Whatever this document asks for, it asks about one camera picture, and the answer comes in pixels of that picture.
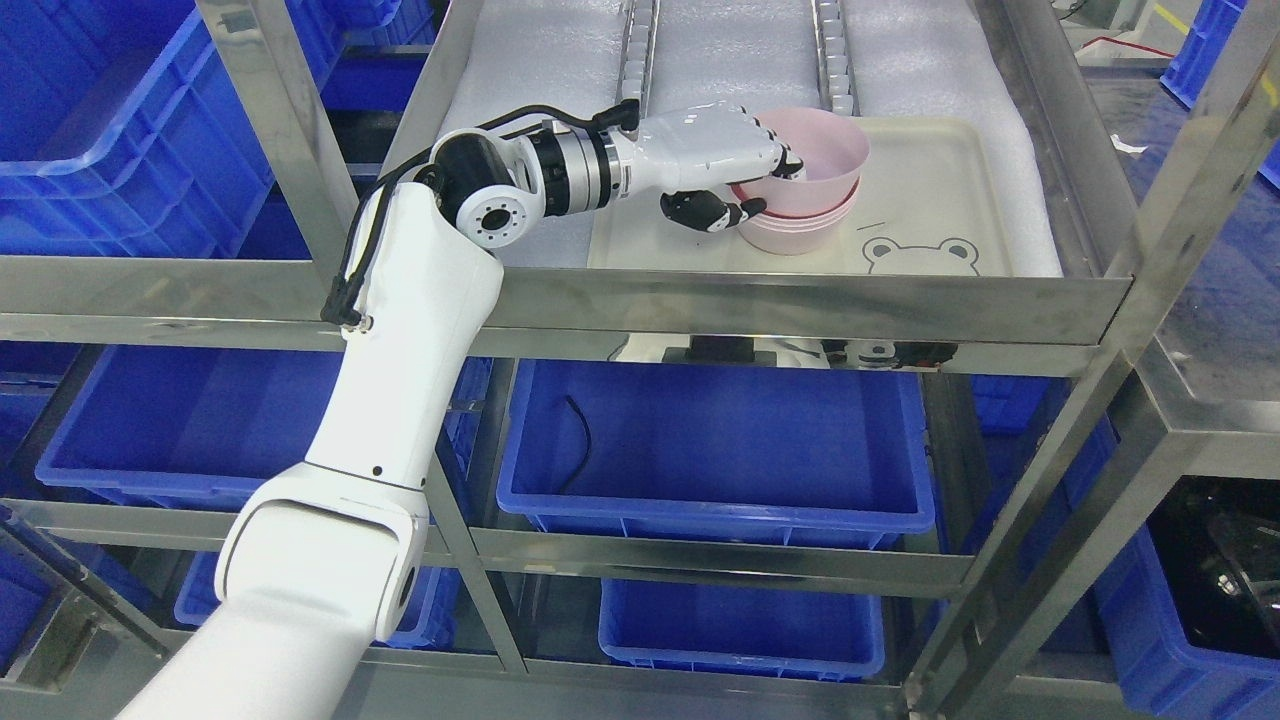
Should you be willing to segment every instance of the blue plastic bin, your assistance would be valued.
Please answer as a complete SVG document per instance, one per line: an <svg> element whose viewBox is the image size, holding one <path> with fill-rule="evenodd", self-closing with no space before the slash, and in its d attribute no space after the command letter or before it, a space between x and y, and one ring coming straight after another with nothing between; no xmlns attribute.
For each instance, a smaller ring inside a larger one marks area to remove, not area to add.
<svg viewBox="0 0 1280 720"><path fill-rule="evenodd" d="M289 0L317 82L342 33ZM0 3L0 254L232 258L271 172L197 12Z"/></svg>
<svg viewBox="0 0 1280 720"><path fill-rule="evenodd" d="M422 55L348 55L320 92L330 110L403 113L426 58Z"/></svg>
<svg viewBox="0 0 1280 720"><path fill-rule="evenodd" d="M884 665L872 596L602 580L600 650L636 667L858 680Z"/></svg>
<svg viewBox="0 0 1280 720"><path fill-rule="evenodd" d="M173 616L187 625L202 625L218 607L214 594L216 552L197 552L178 592ZM453 647L453 606L462 575L449 568L421 568L413 582L404 618L385 643L404 650L448 650Z"/></svg>
<svg viewBox="0 0 1280 720"><path fill-rule="evenodd" d="M79 352L64 342L0 342L0 384L56 386Z"/></svg>
<svg viewBox="0 0 1280 720"><path fill-rule="evenodd" d="M0 551L0 675L49 597L50 587L20 557Z"/></svg>
<svg viewBox="0 0 1280 720"><path fill-rule="evenodd" d="M111 347L36 477L122 505L238 510L306 455L340 364L337 352Z"/></svg>
<svg viewBox="0 0 1280 720"><path fill-rule="evenodd" d="M51 396L52 388L47 386L0 383L0 469L13 457Z"/></svg>
<svg viewBox="0 0 1280 720"><path fill-rule="evenodd" d="M1093 592L1129 707L1180 720L1280 717L1280 660L1192 646L1146 527Z"/></svg>
<svg viewBox="0 0 1280 720"><path fill-rule="evenodd" d="M388 45L433 45L435 26L431 23L430 0L403 0L399 12L389 17L380 27L352 29L347 42L352 45L385 47Z"/></svg>
<svg viewBox="0 0 1280 720"><path fill-rule="evenodd" d="M390 22L401 0L325 0L325 6L342 27L370 28Z"/></svg>
<svg viewBox="0 0 1280 720"><path fill-rule="evenodd" d="M914 375L525 361L498 505L548 532L877 548L933 527L931 486Z"/></svg>
<svg viewBox="0 0 1280 720"><path fill-rule="evenodd" d="M1041 418L1037 427L1046 421ZM1034 455L1039 438L1037 432L1033 437L1009 438L987 437L988 466L992 469L995 487L987 497L982 512L974 519L969 536L961 544L965 553L975 553L991 534L996 518L1009 501L1014 484L1021 478L1023 469ZM1027 538L1019 548L1019 571L1025 579L1030 575L1036 565L1048 553L1050 546L1056 539L1059 530L1066 523L1071 509L1079 503L1084 492L1097 477L1102 465L1111 457L1115 450L1115 432L1111 423L1103 418L1085 441L1075 460L1062 475L1062 484L1053 491L1041 518L1032 527ZM1044 643L1044 648L1053 652L1083 652L1093 653L1101 650L1094 623L1091 619L1089 598L1078 602L1062 623Z"/></svg>
<svg viewBox="0 0 1280 720"><path fill-rule="evenodd" d="M1201 4L1183 49L1160 78L1188 109L1196 105L1247 4L1248 0L1203 0ZM1261 173L1271 184L1280 187L1280 145L1262 163Z"/></svg>
<svg viewBox="0 0 1280 720"><path fill-rule="evenodd" d="M982 432L1019 434L1030 424L1053 379L973 375L970 382Z"/></svg>

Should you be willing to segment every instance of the black cable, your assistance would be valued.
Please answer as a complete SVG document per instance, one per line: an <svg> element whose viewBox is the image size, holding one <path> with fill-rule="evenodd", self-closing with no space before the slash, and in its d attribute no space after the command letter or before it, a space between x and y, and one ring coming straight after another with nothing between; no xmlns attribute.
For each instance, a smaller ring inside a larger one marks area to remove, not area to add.
<svg viewBox="0 0 1280 720"><path fill-rule="evenodd" d="M543 114L556 118L562 123L589 131L603 131L604 128L614 124L618 124L625 129L634 129L635 124L639 122L639 108L640 105L636 100L623 100L607 110L596 113L590 120L584 120L582 118L570 115L558 108L535 104L517 108L509 113L504 113L492 120L481 123L477 127L480 129L492 131L526 115ZM360 313L356 311L356 299L360 297L360 290L365 284L365 277L369 274L369 268L372 265L374 255L378 251L378 243L383 237L383 227L387 224L387 213L392 204L394 186L406 174L408 174L410 170L426 164L431 159L431 151L434 147L434 143L429 145L408 160L397 165L389 173L378 178L378 181L374 182L374 184L371 184L360 199L360 202L356 205L356 217L352 218L351 225L347 228L347 247L343 249L342 266L338 269L338 274L334 275L333 283L329 288L329 296L325 299L324 307L320 310L320 318L323 320L335 325L356 325L362 319ZM357 263L356 269L352 270L351 275L344 275L343 273L346 273L347 266L351 263L351 252L356 245L356 229L360 227L360 218L364 217L364 211L369 206L369 201L372 199L374 193L388 187L392 187L393 190L383 192L378 197L378 208L374 210L374 220L370 227L369 241L365 243L365 251L360 256L360 263Z"/></svg>
<svg viewBox="0 0 1280 720"><path fill-rule="evenodd" d="M480 123L476 127L480 129L494 129L509 123L511 120L518 120L520 118L524 118L526 115L535 115L535 114L549 115L567 126L573 126L582 129L595 128L595 123L593 120L584 120L582 118L575 118L573 115L570 115L568 113L561 110L559 108L552 108L550 105L540 105L540 104L516 108L509 113L503 113L502 115L498 115L497 118L489 122Z"/></svg>
<svg viewBox="0 0 1280 720"><path fill-rule="evenodd" d="M1065 20L1065 19L1070 18L1071 15L1074 15L1074 14L1079 13L1079 12L1080 12L1080 10L1083 10L1083 9L1084 9L1084 6L1085 6L1085 5L1088 5L1088 4L1089 4L1089 0L1080 0L1079 3L1075 3L1075 4L1074 4L1074 5L1071 5L1071 8L1070 8L1070 10L1071 10L1071 12L1070 12L1070 13L1068 13L1068 14L1065 14L1065 15L1062 15L1061 18L1059 18L1059 19L1057 19L1057 22L1062 22L1062 20Z"/></svg>
<svg viewBox="0 0 1280 720"><path fill-rule="evenodd" d="M520 137L522 135L531 135L531 133L536 132L541 127L543 126L539 123L536 126L529 126L529 127L525 127L525 128L513 129L513 131L503 135L502 138L503 140L515 140L515 138L517 138L517 137Z"/></svg>
<svg viewBox="0 0 1280 720"><path fill-rule="evenodd" d="M568 479L561 484L561 489L557 495L564 495L568 492L570 486L572 486L579 477L582 475L582 470L586 469L586 464L591 460L591 425L586 421L586 415L582 414L582 409L579 407L577 401L572 396L566 395L564 402L568 402L570 409L577 415L580 423L582 423L582 434L586 436L586 452L582 454L582 460L579 461L577 468L570 473Z"/></svg>

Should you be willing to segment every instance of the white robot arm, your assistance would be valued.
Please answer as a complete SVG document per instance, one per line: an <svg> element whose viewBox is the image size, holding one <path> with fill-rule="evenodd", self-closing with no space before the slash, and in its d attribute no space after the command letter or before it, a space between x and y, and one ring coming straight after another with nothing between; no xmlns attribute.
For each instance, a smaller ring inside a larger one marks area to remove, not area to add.
<svg viewBox="0 0 1280 720"><path fill-rule="evenodd" d="M530 111L548 110L564 117ZM701 191L800 170L772 133L724 105L639 122L623 104L594 126L492 132L521 114L445 136L362 200L324 310L347 348L320 429L306 459L236 518L215 574L223 603L119 717L333 714L369 643L396 630L413 585L430 454L502 283L485 247L544 215L644 187L667 193L664 211L677 222L731 227L753 208ZM425 182L399 183L421 165Z"/></svg>

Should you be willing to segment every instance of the tray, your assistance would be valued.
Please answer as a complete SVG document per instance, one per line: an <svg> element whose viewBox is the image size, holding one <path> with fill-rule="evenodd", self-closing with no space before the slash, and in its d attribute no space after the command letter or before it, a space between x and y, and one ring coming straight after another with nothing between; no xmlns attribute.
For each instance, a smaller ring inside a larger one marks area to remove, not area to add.
<svg viewBox="0 0 1280 720"><path fill-rule="evenodd" d="M858 202L831 245L764 252L737 232L667 220L657 193L595 214L590 268L808 274L1009 275L1007 237L982 140L952 118L854 118L872 141ZM726 197L728 188L722 188ZM961 238L966 242L947 242Z"/></svg>

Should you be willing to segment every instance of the metal frame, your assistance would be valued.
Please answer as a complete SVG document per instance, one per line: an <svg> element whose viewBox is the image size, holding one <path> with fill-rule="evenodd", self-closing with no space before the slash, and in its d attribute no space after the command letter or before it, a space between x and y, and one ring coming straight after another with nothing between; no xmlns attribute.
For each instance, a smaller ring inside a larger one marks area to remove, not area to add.
<svg viewBox="0 0 1280 720"><path fill-rule="evenodd" d="M355 196L297 36L280 0L197 0L197 5L316 261L5 258L0 261L0 338L340 348L335 329L315 314L324 278L337 266L337 229L351 218ZM448 31L419 79L387 163L396 164L434 140L449 106L445 100L465 69L481 5L451 8ZM1280 455L1274 442L1280 436L1275 404L1210 406L1190 400L1175 382L1176 370L1160 361L1157 350L1147 350L1280 129L1280 110L1263 74L1280 77L1280 6L1275 1L1249 5L1240 26L1251 29L1233 36L1219 63L1222 69L1211 78L1156 186L1138 208L1091 109L1088 88L1069 63L1070 47L1050 8L1016 0L978 0L975 5L1006 85L1037 140L1068 278L511 268L498 309L474 350L500 357L605 360L632 334L648 333L895 338L957 343L956 359L945 372L1078 378L980 552L966 557L800 550L476 528L467 525L453 501L449 469L435 465L428 492L439 533L429 538L424 561L462 571L497 656L370 651L366 661L545 680L796 692L841 702L883 702L897 710L909 705L920 715L947 717L982 716L1010 688L1033 694L1091 692L1115 700L1106 679L1019 678L1018 673L1176 474L1258 475L1274 471L1268 468L1276 466ZM236 14L236 23L221 22L229 13ZM974 318L957 310L974 306L989 311ZM1142 377L1133 379L1138 357L1144 357ZM932 380L927 389L933 397L955 391ZM1116 393L1116 419L1126 433L1121 450L1048 560L1011 605L977 626L973 620L988 607L986 591L1009 566L1048 493ZM504 407L506 402L486 402L488 419L481 423L488 429L477 447L489 454L490 473ZM940 407L934 416L947 411L946 402ZM948 474L982 474L980 462L975 466L963 452L937 460ZM965 492L972 497L965 488L951 488L950 496ZM183 550L218 547L230 519L211 512L6 503L27 521L68 539ZM832 687L529 659L497 573L874 592L952 602L906 683ZM113 620L105 626L119 632L128 626L129 634L157 652L184 639L127 611L111 612L118 602L93 583L81 592L109 611Z"/></svg>
<svg viewBox="0 0 1280 720"><path fill-rule="evenodd" d="M991 587L997 574L1011 564L1062 473L1147 350L1165 314L1280 135L1280 101L1274 100L1274 92L1266 91L1268 77L1280 77L1280 3L1254 3L1239 27L1240 32L1231 36L1222 51L1211 82L1138 210L1132 231L1134 242L1112 260L1108 274L1133 273L1133 291L978 553L968 578L970 588ZM1189 446L1181 447L1184 452L1189 450ZM1105 560L1114 555L1105 555ZM915 707L925 712L941 710L951 717L968 707L974 693L980 696L992 684L1002 687L1001 682L1010 679L1001 678L986 662L992 653L1004 652L1005 637L997 626L982 643L979 660L970 662L955 689L946 691L946 682L937 682L942 666L972 632L982 602L980 593L969 593L948 609L911 673L909 691ZM1018 611L1015 601L1010 612ZM977 674L982 674L980 680L975 679ZM941 697L943 692L947 693L945 698Z"/></svg>

